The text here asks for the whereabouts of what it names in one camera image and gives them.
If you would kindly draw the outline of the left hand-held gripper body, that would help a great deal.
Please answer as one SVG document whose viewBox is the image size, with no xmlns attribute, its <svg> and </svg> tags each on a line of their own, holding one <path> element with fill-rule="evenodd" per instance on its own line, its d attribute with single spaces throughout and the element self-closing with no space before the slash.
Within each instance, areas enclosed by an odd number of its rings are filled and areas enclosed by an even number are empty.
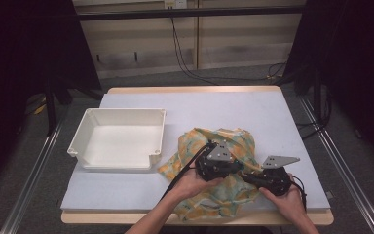
<svg viewBox="0 0 374 234">
<path fill-rule="evenodd" d="M 225 140 L 209 141 L 203 152 L 195 160 L 197 174 L 205 181 L 225 178 L 243 168 L 243 164 L 235 159 L 227 147 Z"/>
</svg>

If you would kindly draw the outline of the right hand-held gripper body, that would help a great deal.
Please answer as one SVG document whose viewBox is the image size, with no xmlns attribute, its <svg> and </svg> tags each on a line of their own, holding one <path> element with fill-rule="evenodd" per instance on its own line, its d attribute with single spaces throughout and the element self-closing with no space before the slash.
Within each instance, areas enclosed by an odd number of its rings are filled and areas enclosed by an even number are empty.
<svg viewBox="0 0 374 234">
<path fill-rule="evenodd" d="M 284 195 L 292 184 L 284 167 L 299 161 L 299 157 L 268 156 L 262 164 L 262 172 L 257 174 L 262 179 L 258 186 L 268 189 L 275 196 Z"/>
</svg>

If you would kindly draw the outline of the orange and teal patterned cloth bag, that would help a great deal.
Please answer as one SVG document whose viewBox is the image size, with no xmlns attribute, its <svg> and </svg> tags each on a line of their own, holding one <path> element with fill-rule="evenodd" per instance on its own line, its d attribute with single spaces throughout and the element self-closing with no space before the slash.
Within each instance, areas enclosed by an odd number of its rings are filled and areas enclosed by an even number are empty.
<svg viewBox="0 0 374 234">
<path fill-rule="evenodd" d="M 243 164 L 244 173 L 262 172 L 261 166 L 255 160 L 255 142 L 250 132 L 243 129 L 202 128 L 194 128 L 180 136 L 177 151 L 158 172 L 169 181 L 174 180 L 199 149 L 210 140 L 225 141 L 233 158 Z M 258 189 L 244 182 L 239 175 L 228 175 L 217 186 L 182 201 L 174 212 L 182 221 L 234 217 L 241 205 L 253 202 L 258 194 Z"/>
</svg>

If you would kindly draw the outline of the person's right hand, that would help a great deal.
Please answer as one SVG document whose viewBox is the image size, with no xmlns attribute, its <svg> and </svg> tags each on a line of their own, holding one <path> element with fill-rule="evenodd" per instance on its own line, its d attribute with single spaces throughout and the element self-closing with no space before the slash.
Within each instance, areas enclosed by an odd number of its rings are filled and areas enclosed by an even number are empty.
<svg viewBox="0 0 374 234">
<path fill-rule="evenodd" d="M 299 189 L 291 185 L 286 194 L 275 196 L 267 188 L 261 187 L 259 191 L 270 200 L 279 212 L 291 223 L 296 224 L 307 217 Z"/>
</svg>

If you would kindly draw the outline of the person's left hand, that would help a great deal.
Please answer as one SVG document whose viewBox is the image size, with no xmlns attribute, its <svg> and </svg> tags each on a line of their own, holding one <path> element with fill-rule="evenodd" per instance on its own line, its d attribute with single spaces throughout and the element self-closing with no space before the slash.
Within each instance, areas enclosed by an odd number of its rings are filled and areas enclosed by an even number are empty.
<svg viewBox="0 0 374 234">
<path fill-rule="evenodd" d="M 192 198 L 211 187 L 217 186 L 223 178 L 216 178 L 210 181 L 203 180 L 195 169 L 188 170 L 170 191 L 177 201 Z"/>
</svg>

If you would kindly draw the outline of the pale blue table mat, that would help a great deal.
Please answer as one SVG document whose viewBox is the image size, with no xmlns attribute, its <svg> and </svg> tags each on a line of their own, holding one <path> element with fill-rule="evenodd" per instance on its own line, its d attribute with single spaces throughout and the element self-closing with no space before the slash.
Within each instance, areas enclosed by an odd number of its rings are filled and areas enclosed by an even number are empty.
<svg viewBox="0 0 374 234">
<path fill-rule="evenodd" d="M 280 91 L 107 94 L 86 110 L 68 148 L 78 163 L 61 207 L 65 211 L 151 210 L 169 181 L 151 157 L 166 162 L 187 131 L 242 128 L 255 139 L 257 161 L 295 158 L 286 170 L 305 185 L 307 207 L 329 203 Z"/>
</svg>

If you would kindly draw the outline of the wooden table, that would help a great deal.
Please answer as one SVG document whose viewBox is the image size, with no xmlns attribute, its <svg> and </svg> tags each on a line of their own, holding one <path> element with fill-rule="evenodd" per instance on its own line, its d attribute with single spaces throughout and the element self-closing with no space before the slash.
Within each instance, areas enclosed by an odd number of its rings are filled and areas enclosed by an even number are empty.
<svg viewBox="0 0 374 234">
<path fill-rule="evenodd" d="M 316 225 L 329 225 L 333 213 L 310 156 L 298 133 L 280 88 L 276 86 L 201 86 L 112 88 L 103 97 L 104 107 L 164 109 L 167 113 L 162 155 L 168 159 L 177 139 L 195 128 L 249 131 L 255 138 L 255 158 L 270 155 L 299 157 L 287 166 L 308 194 L 308 215 Z M 157 171 L 91 173 L 76 167 L 62 201 L 65 223 L 133 224 L 159 201 L 168 180 Z"/>
</svg>

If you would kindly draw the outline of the black metal stand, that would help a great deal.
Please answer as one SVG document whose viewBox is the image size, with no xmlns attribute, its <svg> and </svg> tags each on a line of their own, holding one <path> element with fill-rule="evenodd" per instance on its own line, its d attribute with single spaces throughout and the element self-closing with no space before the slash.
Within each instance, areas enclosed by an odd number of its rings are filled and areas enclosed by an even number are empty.
<svg viewBox="0 0 374 234">
<path fill-rule="evenodd" d="M 294 92 L 298 96 L 305 95 L 310 88 L 313 88 L 314 116 L 319 123 L 323 123 L 321 114 L 321 81 L 318 70 L 313 65 L 303 64 L 290 71 L 287 67 L 283 76 L 275 83 L 282 86 L 287 83 L 294 83 Z"/>
</svg>

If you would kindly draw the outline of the white plastic tray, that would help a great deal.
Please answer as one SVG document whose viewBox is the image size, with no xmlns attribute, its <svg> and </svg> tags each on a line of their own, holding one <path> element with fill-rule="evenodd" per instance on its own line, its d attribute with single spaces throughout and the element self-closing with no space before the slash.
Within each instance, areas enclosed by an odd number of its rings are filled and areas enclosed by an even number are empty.
<svg viewBox="0 0 374 234">
<path fill-rule="evenodd" d="M 143 172 L 162 159 L 166 111 L 88 108 L 67 149 L 91 171 Z"/>
</svg>

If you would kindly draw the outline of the dark curtain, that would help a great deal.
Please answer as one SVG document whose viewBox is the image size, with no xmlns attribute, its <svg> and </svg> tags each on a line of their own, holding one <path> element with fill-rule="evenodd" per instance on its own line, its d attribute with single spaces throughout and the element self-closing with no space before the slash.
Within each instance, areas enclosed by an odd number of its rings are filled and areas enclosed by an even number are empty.
<svg viewBox="0 0 374 234">
<path fill-rule="evenodd" d="M 374 0 L 306 0 L 284 77 L 319 78 L 374 147 Z"/>
<path fill-rule="evenodd" d="M 0 166 L 28 99 L 67 90 L 98 90 L 99 78 L 72 0 L 0 0 Z"/>
</svg>

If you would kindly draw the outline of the black horizontal bar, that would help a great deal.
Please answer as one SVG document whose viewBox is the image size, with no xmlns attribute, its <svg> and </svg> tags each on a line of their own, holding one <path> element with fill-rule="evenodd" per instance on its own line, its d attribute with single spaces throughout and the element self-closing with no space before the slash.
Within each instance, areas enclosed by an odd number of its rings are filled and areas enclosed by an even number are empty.
<svg viewBox="0 0 374 234">
<path fill-rule="evenodd" d="M 246 15 L 301 14 L 304 6 L 243 7 L 243 8 L 202 8 L 175 10 L 145 10 L 129 12 L 82 13 L 79 21 L 87 20 L 143 20 L 162 18 L 221 17 Z"/>
</svg>

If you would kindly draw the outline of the black tripod stand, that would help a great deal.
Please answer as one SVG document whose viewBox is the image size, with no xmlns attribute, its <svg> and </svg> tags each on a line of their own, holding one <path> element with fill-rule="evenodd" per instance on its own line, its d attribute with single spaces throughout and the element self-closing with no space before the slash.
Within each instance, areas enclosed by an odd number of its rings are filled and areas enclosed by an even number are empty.
<svg viewBox="0 0 374 234">
<path fill-rule="evenodd" d="M 45 80 L 45 98 L 48 114 L 48 132 L 47 136 L 49 137 L 56 129 L 57 118 L 56 118 L 56 109 L 55 109 L 55 100 L 57 100 L 62 105 L 68 105 L 72 102 L 73 97 L 68 92 L 69 89 L 78 90 L 80 93 L 94 98 L 96 100 L 102 99 L 102 94 L 99 94 L 91 89 L 85 88 L 83 85 L 79 85 L 77 82 L 74 82 L 70 79 L 56 77 L 48 77 Z"/>
</svg>

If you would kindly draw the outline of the metal floor rail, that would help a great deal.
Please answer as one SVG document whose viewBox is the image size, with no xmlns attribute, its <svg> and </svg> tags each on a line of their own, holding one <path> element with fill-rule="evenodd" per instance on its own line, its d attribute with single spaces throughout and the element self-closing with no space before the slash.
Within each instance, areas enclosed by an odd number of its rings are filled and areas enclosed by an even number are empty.
<svg viewBox="0 0 374 234">
<path fill-rule="evenodd" d="M 342 180 L 344 181 L 347 189 L 349 190 L 351 196 L 353 197 L 356 206 L 358 207 L 360 213 L 365 219 L 367 225 L 370 227 L 371 232 L 374 234 L 374 206 L 365 195 L 363 189 L 358 184 L 355 176 L 347 165 L 345 159 L 343 158 L 338 147 L 334 143 L 332 137 L 328 133 L 325 127 L 322 127 L 318 123 L 317 117 L 314 115 L 313 105 L 309 102 L 306 97 L 300 98 L 301 104 L 308 116 L 308 118 L 313 122 L 315 132 L 321 140 L 324 148 L 327 151 L 330 159 L 332 160 L 334 166 L 339 172 Z"/>
<path fill-rule="evenodd" d="M 37 160 L 15 202 L 9 215 L 7 216 L 0 234 L 17 234 L 20 223 L 27 210 L 34 190 L 40 180 L 41 174 L 46 167 L 47 161 L 54 149 L 59 133 L 62 129 L 63 121 L 60 120 L 52 132 L 46 137 L 44 145 L 37 157 Z"/>
</svg>

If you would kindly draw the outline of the white wall outlet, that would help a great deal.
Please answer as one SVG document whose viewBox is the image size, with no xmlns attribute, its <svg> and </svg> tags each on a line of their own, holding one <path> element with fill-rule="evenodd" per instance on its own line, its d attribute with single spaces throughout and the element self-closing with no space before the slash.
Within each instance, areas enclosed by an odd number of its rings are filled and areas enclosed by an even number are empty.
<svg viewBox="0 0 374 234">
<path fill-rule="evenodd" d="M 187 0 L 164 0 L 166 9 L 186 9 Z"/>
</svg>

